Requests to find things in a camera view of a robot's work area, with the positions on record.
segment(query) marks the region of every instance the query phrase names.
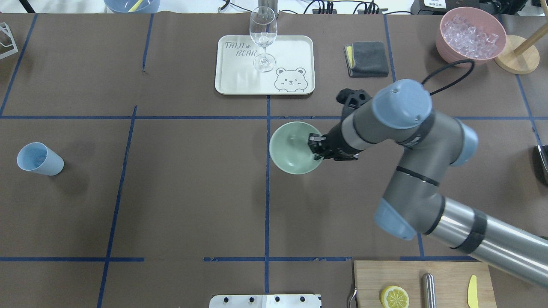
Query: wooden pole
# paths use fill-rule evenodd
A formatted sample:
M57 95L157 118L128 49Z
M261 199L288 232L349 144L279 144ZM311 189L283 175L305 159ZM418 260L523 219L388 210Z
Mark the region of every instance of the wooden pole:
M538 29L531 37L529 37L525 42L521 43L515 50L514 54L516 56L521 55L524 51L529 49L534 43L536 43L541 37L548 33L548 23L544 24L540 29Z

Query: pink bowl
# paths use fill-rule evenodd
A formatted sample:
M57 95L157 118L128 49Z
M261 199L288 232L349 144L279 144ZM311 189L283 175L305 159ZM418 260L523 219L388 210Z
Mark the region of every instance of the pink bowl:
M465 55L462 55L458 53L453 47L451 47L447 41L443 38L442 35L442 27L445 23L453 19L455 15L459 14L462 17L466 17L468 21L476 26L481 27L487 35L494 33L499 36L499 39L495 43L497 46L495 54L489 59L473 59L468 58ZM458 60L465 60L465 59L472 59L476 61L476 65L484 64L492 59L494 59L496 56L498 56L504 49L504 46L506 45L506 31L504 30L504 27L500 24L500 22L491 14L482 11L480 9L476 8L470 8L470 7L460 7L460 8L454 8L447 12L443 18L442 21L439 24L438 27L438 33L436 34L436 48L438 49L439 55L442 56L442 58L447 61L447 63L451 63ZM468 67L469 64L463 63L458 64L457 66L460 67Z

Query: black band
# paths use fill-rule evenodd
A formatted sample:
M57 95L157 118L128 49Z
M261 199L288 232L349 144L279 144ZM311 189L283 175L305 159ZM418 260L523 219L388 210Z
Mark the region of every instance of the black band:
M415 171L411 171L411 170L409 170L409 169L407 169L407 168L403 168L403 167L401 167L401 166L398 166L398 167L396 167L396 170L397 170L397 171L400 171L400 172L403 172L403 173L407 173L407 174L409 174L410 176L413 176L413 177L415 177L415 178L417 178L417 179L419 179L419 180L422 180L422 181L424 181L424 182L430 183L430 184L432 184L432 185L434 185L434 186L439 186L439 182L438 182L438 181L432 180L432 179L430 179L428 176L424 176L424 175L422 175L422 174L420 174L420 173L417 173L417 172L415 172Z
M403 145L404 147L413 147L421 143L421 141L424 138L426 138L426 136L428 136L428 133L430 132L430 130L432 129L432 126L434 125L435 119L436 119L436 113L434 109L432 109L432 112L430 112L430 115L428 116L428 118L426 118L426 120L422 122L422 124L415 131L415 133L411 135L411 137L396 143L399 145Z
M474 223L472 224L472 230L468 234L467 238L461 245L451 248L456 249L465 254L471 254L478 248L485 238L485 231L487 230L487 215L484 212L474 209Z
M434 229L438 226L439 221L442 219L444 210L445 210L445 197L442 196L442 206L439 207L438 217L436 217L436 221L434 221L430 229L428 229L428 231L423 233L424 235L429 235L430 233L434 231Z

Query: white bracket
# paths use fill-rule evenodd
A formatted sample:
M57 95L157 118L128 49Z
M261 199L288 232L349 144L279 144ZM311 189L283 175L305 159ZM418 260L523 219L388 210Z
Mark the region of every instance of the white bracket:
M12 31L5 22L0 24L0 31L0 59L4 59L7 56L16 54L19 50L15 44Z
M209 308L321 308L322 297L315 294L216 295Z

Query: bear drawing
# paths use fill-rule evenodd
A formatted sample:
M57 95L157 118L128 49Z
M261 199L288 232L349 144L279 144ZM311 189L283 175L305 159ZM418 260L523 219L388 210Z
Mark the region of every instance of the bear drawing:
M278 78L274 86L279 92L304 92L304 89L308 87L305 72L305 69L302 67L294 71L285 70L283 67L280 67L276 69Z

